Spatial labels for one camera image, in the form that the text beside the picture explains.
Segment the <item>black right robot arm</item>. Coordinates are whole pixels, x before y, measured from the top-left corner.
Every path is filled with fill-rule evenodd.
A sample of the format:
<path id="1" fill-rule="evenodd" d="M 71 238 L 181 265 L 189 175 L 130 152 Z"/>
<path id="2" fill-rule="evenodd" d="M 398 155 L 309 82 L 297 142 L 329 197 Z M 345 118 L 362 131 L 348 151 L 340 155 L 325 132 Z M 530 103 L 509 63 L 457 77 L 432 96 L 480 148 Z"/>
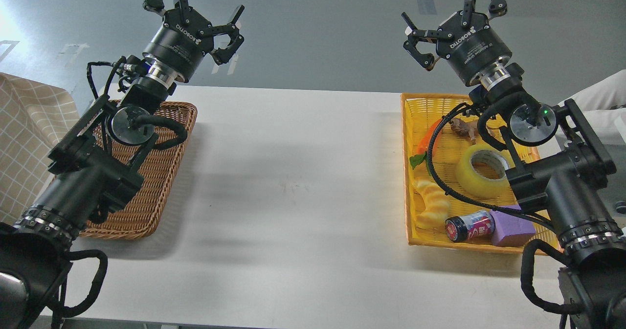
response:
<path id="1" fill-rule="evenodd" d="M 561 247 L 542 240 L 524 247 L 526 298 L 560 315 L 561 328 L 569 322 L 573 329 L 623 329 L 625 236 L 597 193 L 616 173 L 615 163 L 574 100 L 547 106 L 523 88 L 523 69 L 490 26 L 506 13 L 505 0 L 464 0 L 436 30 L 421 30 L 401 14 L 404 49 L 420 66 L 430 71 L 445 59 L 465 86 L 481 86 L 471 92 L 471 104 L 458 104 L 435 127 L 425 166 L 445 194 L 479 206 L 445 184 L 432 162 L 444 125 L 460 114 L 476 115 L 484 142 L 514 160 L 506 175 L 521 210 L 501 210 L 546 227 Z"/>

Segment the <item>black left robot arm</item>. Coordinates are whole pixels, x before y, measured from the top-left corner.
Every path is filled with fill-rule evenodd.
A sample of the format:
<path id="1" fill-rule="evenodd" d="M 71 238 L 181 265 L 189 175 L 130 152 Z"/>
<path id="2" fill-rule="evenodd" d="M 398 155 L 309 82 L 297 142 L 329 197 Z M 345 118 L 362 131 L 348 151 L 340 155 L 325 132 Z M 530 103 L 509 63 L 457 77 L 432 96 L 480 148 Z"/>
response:
<path id="1" fill-rule="evenodd" d="M 232 19 L 213 24 L 188 0 L 144 0 L 161 26 L 141 57 L 90 62 L 94 102 L 49 152 L 53 182 L 13 224 L 1 224 L 1 327 L 28 329 L 48 307 L 58 319 L 81 315 L 108 270 L 101 250 L 71 251 L 88 222 L 101 224 L 139 192 L 152 151 L 183 144 L 186 128 L 157 110 L 188 83 L 204 57 L 228 63 L 244 43 Z"/>

